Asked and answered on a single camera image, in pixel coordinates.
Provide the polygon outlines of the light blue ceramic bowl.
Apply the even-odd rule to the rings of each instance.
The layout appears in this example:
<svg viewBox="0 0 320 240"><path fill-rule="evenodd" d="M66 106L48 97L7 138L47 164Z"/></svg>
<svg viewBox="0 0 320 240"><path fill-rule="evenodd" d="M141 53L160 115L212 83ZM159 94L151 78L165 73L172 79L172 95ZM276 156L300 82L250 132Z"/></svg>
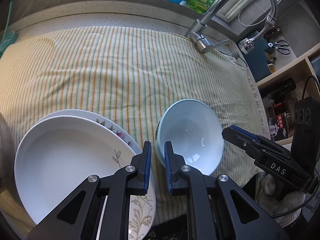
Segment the light blue ceramic bowl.
<svg viewBox="0 0 320 240"><path fill-rule="evenodd" d="M225 144L222 126L214 111L194 99L173 103L158 122L155 150L163 166L166 141L172 143L174 153L183 156L187 165L208 176L219 166Z"/></svg>

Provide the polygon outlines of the large stainless steel bowl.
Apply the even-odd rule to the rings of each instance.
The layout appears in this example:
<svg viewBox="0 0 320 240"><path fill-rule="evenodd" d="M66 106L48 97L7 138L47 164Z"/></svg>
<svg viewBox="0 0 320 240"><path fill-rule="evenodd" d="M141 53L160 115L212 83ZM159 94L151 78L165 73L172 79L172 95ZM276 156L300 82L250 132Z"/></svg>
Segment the large stainless steel bowl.
<svg viewBox="0 0 320 240"><path fill-rule="evenodd" d="M15 160L15 147L12 140L9 126L0 114L0 165L1 165L1 188L3 193L13 181L14 176L14 160Z"/></svg>

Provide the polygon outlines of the chrome kitchen faucet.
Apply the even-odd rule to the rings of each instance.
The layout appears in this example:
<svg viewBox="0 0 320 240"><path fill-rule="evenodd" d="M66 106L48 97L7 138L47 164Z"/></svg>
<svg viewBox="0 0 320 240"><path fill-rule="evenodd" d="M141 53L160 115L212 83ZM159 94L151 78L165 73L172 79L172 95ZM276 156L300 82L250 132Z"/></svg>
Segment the chrome kitchen faucet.
<svg viewBox="0 0 320 240"><path fill-rule="evenodd" d="M186 32L185 37L189 38L196 46L198 51L202 54L210 52L212 49L217 48L224 44L218 42L211 44L202 33L207 28L207 23L215 16L219 16L228 23L240 15L244 9L253 0L216 0L210 5L204 15L200 19L196 19L193 25ZM277 0L270 0L270 12L266 15L263 29L252 38L246 38L239 43L239 48L244 54L250 53L254 48L254 43L260 38L270 27L277 21L278 3Z"/></svg>

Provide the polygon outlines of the plain white deep plate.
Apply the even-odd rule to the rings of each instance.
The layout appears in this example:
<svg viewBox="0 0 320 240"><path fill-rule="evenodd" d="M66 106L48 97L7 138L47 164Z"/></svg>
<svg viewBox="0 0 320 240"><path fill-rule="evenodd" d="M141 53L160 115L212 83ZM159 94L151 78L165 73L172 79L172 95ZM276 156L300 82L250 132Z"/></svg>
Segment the plain white deep plate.
<svg viewBox="0 0 320 240"><path fill-rule="evenodd" d="M54 116L33 126L15 157L20 200L38 224L90 175L105 177L129 165L133 149L115 133L78 116Z"/></svg>

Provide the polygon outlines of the dark teal knife block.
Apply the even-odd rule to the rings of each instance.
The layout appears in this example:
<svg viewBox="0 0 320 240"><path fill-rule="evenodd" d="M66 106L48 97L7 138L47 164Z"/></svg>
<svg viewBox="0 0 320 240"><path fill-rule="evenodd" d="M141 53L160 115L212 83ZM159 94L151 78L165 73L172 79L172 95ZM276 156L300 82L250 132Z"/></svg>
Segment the dark teal knife block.
<svg viewBox="0 0 320 240"><path fill-rule="evenodd" d="M267 54L274 53L275 50L268 45L268 42L260 37L254 44L254 49L244 55L244 58L252 72L256 82L264 79L271 74L268 64L271 63Z"/></svg>

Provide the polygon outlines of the yellow striped cloth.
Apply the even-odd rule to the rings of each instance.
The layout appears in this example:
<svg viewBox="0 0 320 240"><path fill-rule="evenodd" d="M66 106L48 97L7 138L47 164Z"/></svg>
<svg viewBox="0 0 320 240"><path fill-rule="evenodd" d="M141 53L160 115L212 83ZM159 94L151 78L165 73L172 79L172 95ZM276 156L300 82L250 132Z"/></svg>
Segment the yellow striped cloth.
<svg viewBox="0 0 320 240"><path fill-rule="evenodd" d="M105 116L142 145L182 99L208 105L223 127L270 135L249 68L217 50L200 54L181 35L73 28L23 38L1 57L1 114L15 145L35 122L62 109Z"/></svg>

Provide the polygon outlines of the black scissors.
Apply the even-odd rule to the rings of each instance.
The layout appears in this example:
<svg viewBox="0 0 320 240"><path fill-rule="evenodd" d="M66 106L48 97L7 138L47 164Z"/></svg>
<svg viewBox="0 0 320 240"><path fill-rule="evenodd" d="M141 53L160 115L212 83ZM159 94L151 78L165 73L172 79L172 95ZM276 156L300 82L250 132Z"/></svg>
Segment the black scissors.
<svg viewBox="0 0 320 240"><path fill-rule="evenodd" d="M278 40L276 42L268 42L268 46L278 51L282 55L289 55L291 50L289 49L289 42L285 40Z"/></svg>

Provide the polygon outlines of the teal power strip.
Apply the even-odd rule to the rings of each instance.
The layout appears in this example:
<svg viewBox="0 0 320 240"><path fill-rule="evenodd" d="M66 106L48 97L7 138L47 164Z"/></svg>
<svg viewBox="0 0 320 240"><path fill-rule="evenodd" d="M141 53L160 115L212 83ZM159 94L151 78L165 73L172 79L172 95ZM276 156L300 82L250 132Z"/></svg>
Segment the teal power strip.
<svg viewBox="0 0 320 240"><path fill-rule="evenodd" d="M2 55L4 54L8 46L14 44L16 40L17 40L17 34L14 31L11 31L3 36L1 40L0 57L2 57Z"/></svg>

